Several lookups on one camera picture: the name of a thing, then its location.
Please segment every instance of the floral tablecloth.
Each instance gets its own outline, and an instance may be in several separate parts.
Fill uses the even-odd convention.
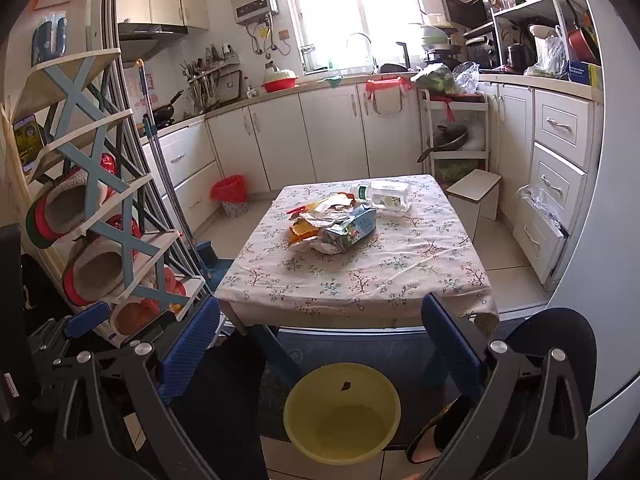
[[[289,186],[262,218],[215,292],[245,324],[338,327],[420,325],[420,304],[429,292],[456,316],[476,314],[486,333],[498,321],[480,258],[458,216],[431,175],[389,178],[412,185],[406,213],[378,211],[376,230],[349,251],[327,255],[288,248],[287,211],[349,190],[353,182]]]

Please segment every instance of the red bowl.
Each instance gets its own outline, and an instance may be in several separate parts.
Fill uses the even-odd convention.
[[[297,77],[286,77],[284,79],[276,79],[276,81],[269,81],[262,85],[267,92],[277,92],[278,90],[285,90],[287,88],[293,88],[296,85]]]

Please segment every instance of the water bottle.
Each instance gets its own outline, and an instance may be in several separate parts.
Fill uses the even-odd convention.
[[[407,211],[411,207],[411,184],[392,182],[390,180],[374,180],[361,182],[351,187],[351,192],[358,200],[369,202],[378,209]]]

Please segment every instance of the bolt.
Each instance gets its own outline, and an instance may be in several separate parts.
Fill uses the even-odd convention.
[[[77,356],[76,356],[76,361],[78,361],[79,363],[85,363],[87,362],[89,359],[91,359],[91,352],[87,351],[87,350],[82,350]]]
[[[504,354],[508,350],[507,343],[504,341],[500,341],[499,339],[495,339],[491,341],[489,348],[493,350],[497,354]]]
[[[559,348],[554,348],[551,351],[551,357],[556,361],[564,361],[566,359],[566,354]]]
[[[139,345],[136,346],[136,354],[138,354],[138,355],[147,355],[153,349],[154,348],[151,346],[151,343],[147,343],[145,341],[145,342],[140,343]]]

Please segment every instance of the sink faucet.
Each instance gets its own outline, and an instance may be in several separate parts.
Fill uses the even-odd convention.
[[[351,37],[352,36],[356,36],[356,35],[364,36],[367,39],[367,41],[369,41],[369,51],[371,53],[371,59],[373,61],[373,68],[374,68],[374,72],[375,72],[375,70],[378,69],[378,62],[376,61],[376,57],[373,55],[373,48],[372,48],[373,47],[373,43],[371,43],[371,38],[369,36],[367,36],[364,32],[353,32],[350,35],[348,35],[347,36],[347,41],[344,44],[345,49],[347,49],[347,47],[349,46],[349,40],[351,39]]]

